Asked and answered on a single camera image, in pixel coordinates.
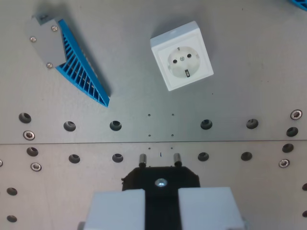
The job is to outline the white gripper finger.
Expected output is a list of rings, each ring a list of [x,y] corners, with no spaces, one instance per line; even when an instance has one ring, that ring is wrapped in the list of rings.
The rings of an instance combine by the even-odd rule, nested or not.
[[[244,230],[245,223],[229,187],[180,188],[183,230]]]
[[[84,229],[145,229],[145,191],[143,189],[133,189],[95,193]]]

